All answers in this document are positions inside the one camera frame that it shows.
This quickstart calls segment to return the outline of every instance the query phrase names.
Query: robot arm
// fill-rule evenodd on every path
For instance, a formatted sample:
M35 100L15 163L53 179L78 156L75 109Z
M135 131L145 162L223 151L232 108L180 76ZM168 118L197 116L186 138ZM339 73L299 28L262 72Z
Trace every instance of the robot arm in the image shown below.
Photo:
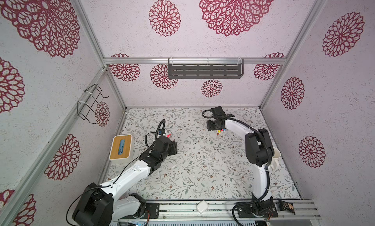
M213 113L213 116L204 116L204 112L202 114L204 117L215 119L207 121L209 131L227 129L240 137L244 137L246 158L252 164L251 168L254 175L253 199L259 199L257 203L252 204L251 211L257 216L267 215L270 209L275 208L271 191L267 190L267 194L260 199L265 194L269 183L267 166L274 155L268 131L264 128L255 130L245 126L245 123L237 120L234 115L225 114L221 106L211 108L209 111ZM273 211L272 215L277 217L277 212Z
M146 200L134 193L125 199L119 198L138 181L157 170L169 155L177 153L177 144L166 136L160 136L144 152L139 160L120 176L102 183L88 185L73 212L72 218L85 226L107 226L128 215L142 217Z

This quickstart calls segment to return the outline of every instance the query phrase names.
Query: table surface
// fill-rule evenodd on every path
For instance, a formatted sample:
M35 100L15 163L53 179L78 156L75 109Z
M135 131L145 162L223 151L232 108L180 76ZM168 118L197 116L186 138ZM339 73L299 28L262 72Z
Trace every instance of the table surface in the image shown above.
M135 184L130 192L145 199L248 199L253 175L245 155L245 142L227 131L207 131L203 108L129 109L122 134L134 137L134 154L146 150L144 135L156 131L162 119L178 153L169 156L149 177ZM267 128L258 108L223 108L256 129ZM149 135L151 144L153 134ZM270 190L274 198L300 199L285 167L270 172ZM112 164L108 179L118 175L127 163Z

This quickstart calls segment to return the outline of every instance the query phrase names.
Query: cable tie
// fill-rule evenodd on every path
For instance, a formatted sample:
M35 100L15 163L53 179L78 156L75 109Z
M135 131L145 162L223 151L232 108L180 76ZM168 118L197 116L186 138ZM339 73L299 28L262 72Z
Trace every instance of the cable tie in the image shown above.
M89 106L86 102L84 102L84 101L79 101L79 102L82 102L82 103L85 103L87 106Z

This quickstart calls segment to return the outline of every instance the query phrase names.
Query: red mandala print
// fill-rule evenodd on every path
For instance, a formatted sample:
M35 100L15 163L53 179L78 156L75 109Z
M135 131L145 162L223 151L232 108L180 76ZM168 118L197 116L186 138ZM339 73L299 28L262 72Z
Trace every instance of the red mandala print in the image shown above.
M282 53L271 53L265 57L285 57ZM256 64L254 68L254 75L261 80L273 78L278 71L279 64Z
M106 126L108 124L110 120L110 109L104 101L97 104L95 108L95 119L100 126Z
M202 18L217 34L239 35L258 24L274 0L201 0Z
M68 177L77 167L81 147L77 138L69 134L59 151L53 157L44 173L49 179L62 180Z
M0 0L0 7L37 50L65 57L77 49L79 24L69 0Z
M152 82L159 88L173 88L178 79L170 79L168 77L168 68L166 64L159 64L151 69L150 77Z
M29 226L34 222L34 215L36 213L35 204L36 201L34 200L34 194L30 194L27 202L22 206L16 218L14 218L14 226Z
M22 76L9 62L0 58L0 113L17 107L24 95Z
M281 90L281 101L285 108L293 110L302 102L304 88L302 80L292 77L284 83Z
M150 24L161 36L171 36L180 27L179 10L169 0L158 0L148 12Z
M0 210L4 207L7 203L8 199L14 193L14 190L7 189L6 191L0 193Z
M340 17L328 28L323 39L323 51L330 57L346 53L361 37L363 26L363 16L359 13L347 13Z
M126 54L118 53L111 57L129 57ZM113 64L109 65L114 76L124 81L133 81L139 77L138 64Z
M303 162L310 167L320 167L326 160L326 150L316 137L307 136L303 138L299 150Z
M223 85L220 81L210 79L203 83L201 87L201 92L206 97L214 97L217 96L221 90L223 89Z

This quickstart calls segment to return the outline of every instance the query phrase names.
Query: mug handle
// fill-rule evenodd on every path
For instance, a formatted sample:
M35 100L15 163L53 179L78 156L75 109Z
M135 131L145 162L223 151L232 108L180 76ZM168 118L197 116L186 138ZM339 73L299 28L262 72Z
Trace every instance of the mug handle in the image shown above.
M279 164L279 161L277 159L273 160L272 163L271 163L271 167L273 170L277 170L279 168L280 164Z

